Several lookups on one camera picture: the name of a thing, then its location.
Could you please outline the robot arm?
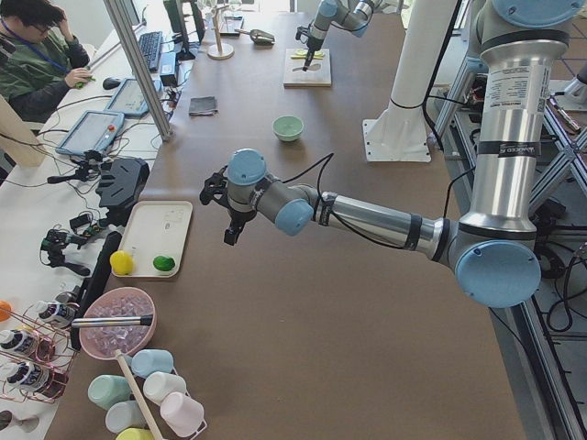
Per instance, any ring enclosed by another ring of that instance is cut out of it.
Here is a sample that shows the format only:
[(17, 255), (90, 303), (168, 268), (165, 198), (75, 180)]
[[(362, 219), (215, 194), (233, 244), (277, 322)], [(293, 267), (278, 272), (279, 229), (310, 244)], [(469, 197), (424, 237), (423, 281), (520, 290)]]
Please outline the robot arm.
[(451, 268), (474, 301), (506, 308), (528, 300), (541, 280), (529, 203), (553, 61), (569, 45), (579, 1), (487, 1), (471, 32), (488, 69), (469, 211), (430, 220), (308, 185), (289, 186), (251, 148), (235, 152), (205, 181), (203, 204), (229, 212), (224, 236), (235, 244), (245, 224), (264, 215), (285, 234), (310, 221), (388, 248), (418, 251)]
[(345, 6), (338, 0), (321, 1), (314, 19), (306, 27), (298, 27), (295, 39), (306, 45), (305, 63), (307, 72), (317, 51), (322, 49), (329, 28), (337, 25), (357, 37), (361, 37), (382, 1), (360, 0), (353, 6)]

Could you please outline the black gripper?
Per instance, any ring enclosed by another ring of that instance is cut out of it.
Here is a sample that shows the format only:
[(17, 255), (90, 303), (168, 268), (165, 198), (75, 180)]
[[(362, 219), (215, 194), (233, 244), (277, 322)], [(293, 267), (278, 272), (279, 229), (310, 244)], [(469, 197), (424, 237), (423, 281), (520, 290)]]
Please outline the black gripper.
[(305, 38), (305, 44), (308, 48), (305, 55), (305, 63), (302, 71), (307, 72), (315, 56), (315, 51), (321, 50), (324, 43), (324, 31), (315, 25), (307, 27), (300, 26), (296, 30), (295, 39), (302, 41)]
[(251, 210), (240, 212), (230, 205), (227, 192), (228, 180), (225, 175), (226, 169), (227, 165), (205, 180), (204, 187), (199, 194), (199, 200), (202, 205), (216, 202), (227, 209), (230, 216), (230, 225), (225, 230), (224, 242), (230, 246), (235, 246), (245, 224), (251, 221), (256, 216), (256, 213)]

